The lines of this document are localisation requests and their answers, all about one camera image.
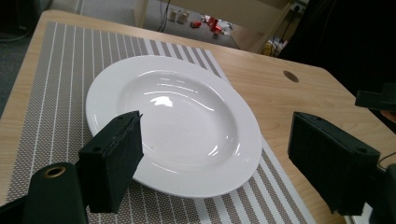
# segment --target plate center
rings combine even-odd
[[[139,110],[145,156],[159,166],[211,169],[237,150],[235,120],[210,86],[171,71],[145,73],[125,85],[119,111]]]

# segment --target striped placemat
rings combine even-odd
[[[228,82],[207,49],[49,22],[8,201],[27,193],[30,177],[38,169],[78,160],[78,151],[92,138],[84,107],[91,83],[109,65],[139,55],[198,64]],[[179,198],[133,181],[117,215],[88,215],[91,223],[315,223],[264,139],[257,171],[229,194]]]

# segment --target table hole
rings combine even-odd
[[[285,75],[285,77],[287,77],[288,79],[290,79],[293,82],[299,82],[299,79],[297,78],[297,76],[295,76],[293,73],[289,72],[289,71],[283,71],[283,74]]]

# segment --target wooden table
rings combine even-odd
[[[43,13],[36,27],[0,120],[0,204],[6,202],[12,167],[48,21],[210,49],[233,87],[251,107],[264,138],[317,223],[343,223],[344,219],[330,213],[326,203],[288,158],[290,125],[294,111],[314,114],[330,121],[379,150],[382,156],[391,153],[396,146],[394,133],[369,110],[354,106],[355,97],[322,68],[50,10]],[[299,78],[299,82],[287,79],[284,71],[292,72]],[[391,162],[396,160],[388,159],[384,165]]]

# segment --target red object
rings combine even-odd
[[[200,21],[192,21],[190,22],[190,27],[191,28],[198,28],[201,26],[201,22]]]
[[[207,20],[207,22],[206,22],[207,25],[208,25],[208,26],[212,26],[212,22],[213,22],[214,20],[215,20],[214,17],[210,17],[209,20]]]
[[[212,24],[210,24],[210,31],[211,32],[215,32],[216,31],[216,26],[218,26],[218,22],[219,22],[219,20],[214,19]]]
[[[213,30],[213,33],[215,33],[215,34],[221,33],[221,27],[215,26],[215,29]]]

